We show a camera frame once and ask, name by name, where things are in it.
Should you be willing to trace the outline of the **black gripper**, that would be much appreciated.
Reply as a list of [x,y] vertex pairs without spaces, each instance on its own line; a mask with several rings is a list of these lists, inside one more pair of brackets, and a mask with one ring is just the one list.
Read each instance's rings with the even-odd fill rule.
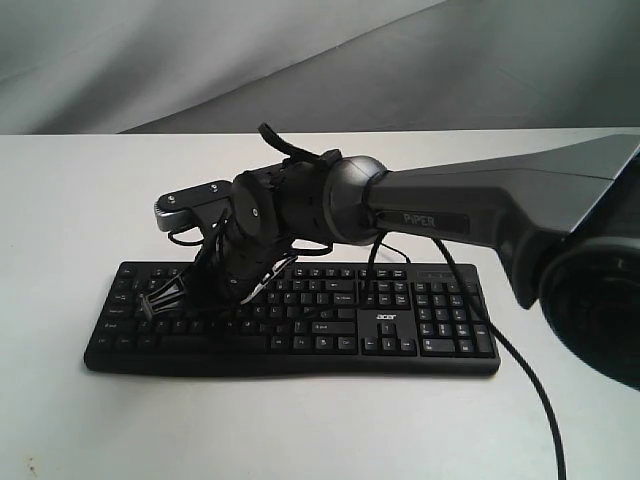
[[183,314],[186,307],[216,309],[245,305],[258,296],[297,257],[284,257],[290,237],[264,243],[241,232],[233,219],[217,225],[181,277],[173,277],[141,299],[148,321]]

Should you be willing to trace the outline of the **black grey piper robot arm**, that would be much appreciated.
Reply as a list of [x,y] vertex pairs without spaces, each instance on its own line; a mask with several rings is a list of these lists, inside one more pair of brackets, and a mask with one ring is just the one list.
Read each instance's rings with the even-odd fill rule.
[[148,294],[148,317],[253,299],[311,241],[377,250],[391,232],[493,250],[517,303],[599,373],[639,385],[639,139],[614,134],[530,154],[391,171],[316,154],[269,126],[279,163],[161,196],[160,230],[201,232],[192,263]]

